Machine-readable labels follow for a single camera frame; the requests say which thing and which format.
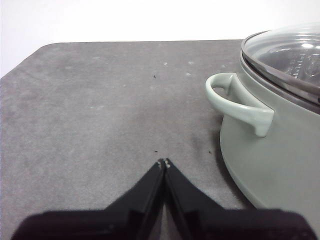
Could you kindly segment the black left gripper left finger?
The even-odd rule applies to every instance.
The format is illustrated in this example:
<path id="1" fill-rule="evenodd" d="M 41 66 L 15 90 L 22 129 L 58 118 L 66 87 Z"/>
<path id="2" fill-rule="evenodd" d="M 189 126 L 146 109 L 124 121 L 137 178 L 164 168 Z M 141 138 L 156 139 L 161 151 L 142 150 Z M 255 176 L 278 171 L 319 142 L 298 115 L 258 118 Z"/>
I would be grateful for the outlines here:
<path id="1" fill-rule="evenodd" d="M 165 162 L 159 159 L 127 192 L 105 209 L 47 211 L 25 218 L 14 240 L 158 239 Z"/>

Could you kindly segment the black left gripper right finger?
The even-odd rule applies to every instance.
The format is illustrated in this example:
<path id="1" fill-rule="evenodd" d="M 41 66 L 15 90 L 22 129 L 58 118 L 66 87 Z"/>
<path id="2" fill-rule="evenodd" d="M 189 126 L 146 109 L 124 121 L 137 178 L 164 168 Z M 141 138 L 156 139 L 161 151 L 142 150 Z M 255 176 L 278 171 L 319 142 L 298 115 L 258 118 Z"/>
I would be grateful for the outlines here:
<path id="1" fill-rule="evenodd" d="M 306 219 L 281 209 L 226 209 L 193 185 L 168 158 L 166 208 L 182 240 L 315 240 Z"/>

